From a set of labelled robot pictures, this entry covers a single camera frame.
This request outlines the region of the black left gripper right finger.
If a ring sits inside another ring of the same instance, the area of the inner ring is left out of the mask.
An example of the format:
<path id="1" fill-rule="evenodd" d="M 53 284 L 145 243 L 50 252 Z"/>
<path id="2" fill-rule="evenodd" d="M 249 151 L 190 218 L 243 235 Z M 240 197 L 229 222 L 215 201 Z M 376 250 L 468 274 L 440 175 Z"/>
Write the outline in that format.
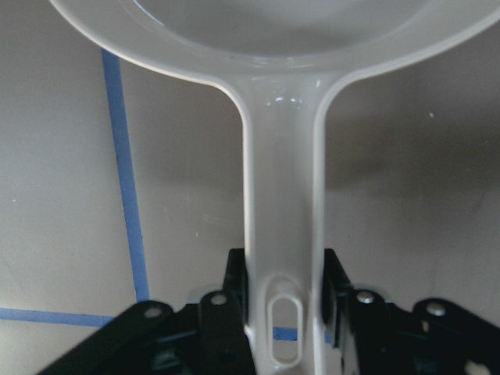
<path id="1" fill-rule="evenodd" d="M 449 300 L 406 311 L 354 287 L 332 249 L 324 252 L 321 312 L 343 374 L 497 374 L 499 328 Z"/>

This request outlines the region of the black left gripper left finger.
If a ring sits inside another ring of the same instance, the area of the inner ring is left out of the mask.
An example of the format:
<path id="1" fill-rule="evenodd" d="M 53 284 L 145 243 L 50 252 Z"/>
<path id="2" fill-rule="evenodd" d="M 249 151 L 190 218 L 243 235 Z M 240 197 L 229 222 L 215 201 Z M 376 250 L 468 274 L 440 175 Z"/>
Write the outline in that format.
<path id="1" fill-rule="evenodd" d="M 42 373 L 254 374 L 245 333 L 247 289 L 245 252 L 232 249 L 221 289 L 179 311 L 164 302 L 138 302 Z"/>

